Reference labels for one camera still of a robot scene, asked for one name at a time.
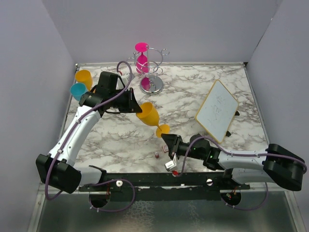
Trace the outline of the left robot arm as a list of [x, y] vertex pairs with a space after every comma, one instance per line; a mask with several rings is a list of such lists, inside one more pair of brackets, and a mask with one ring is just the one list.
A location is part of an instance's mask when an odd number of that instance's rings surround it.
[[117, 88], [121, 77], [102, 71], [98, 84], [81, 96], [74, 119], [57, 144], [36, 159], [40, 179], [46, 186], [52, 186], [66, 193], [73, 193], [79, 186], [90, 184], [100, 191], [106, 187], [103, 170], [95, 166], [83, 170], [74, 168], [77, 155], [92, 128], [110, 108], [120, 113], [140, 113], [133, 88]]

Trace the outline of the blue wine glass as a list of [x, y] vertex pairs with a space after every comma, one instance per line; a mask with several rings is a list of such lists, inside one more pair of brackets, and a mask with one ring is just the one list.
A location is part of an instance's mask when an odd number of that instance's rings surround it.
[[88, 91], [86, 85], [83, 83], [75, 83], [70, 88], [70, 93], [74, 99], [78, 102], [81, 100], [82, 96]]

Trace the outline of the yellow wine glass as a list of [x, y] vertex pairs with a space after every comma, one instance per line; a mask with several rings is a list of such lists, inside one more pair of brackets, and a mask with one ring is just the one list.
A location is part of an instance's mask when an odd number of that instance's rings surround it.
[[92, 75], [91, 75], [90, 71], [88, 71], [88, 70], [79, 70], [75, 74], [75, 80], [78, 83], [83, 83], [88, 90], [92, 89], [93, 78], [92, 78]]
[[137, 118], [147, 126], [157, 127], [155, 134], [158, 138], [161, 138], [162, 134], [170, 132], [168, 124], [159, 125], [160, 117], [158, 111], [151, 102], [145, 102], [140, 107], [142, 112], [136, 113]]

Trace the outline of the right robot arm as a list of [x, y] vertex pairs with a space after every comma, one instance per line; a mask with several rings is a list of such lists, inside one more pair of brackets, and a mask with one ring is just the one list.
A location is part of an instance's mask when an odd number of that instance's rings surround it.
[[233, 151], [222, 148], [213, 138], [196, 134], [188, 143], [176, 134], [161, 135], [169, 150], [169, 171], [176, 167], [180, 156], [202, 160], [210, 170], [223, 170], [222, 184], [233, 189], [245, 183], [275, 183], [279, 187], [300, 191], [303, 175], [307, 172], [305, 161], [277, 144], [256, 151]]

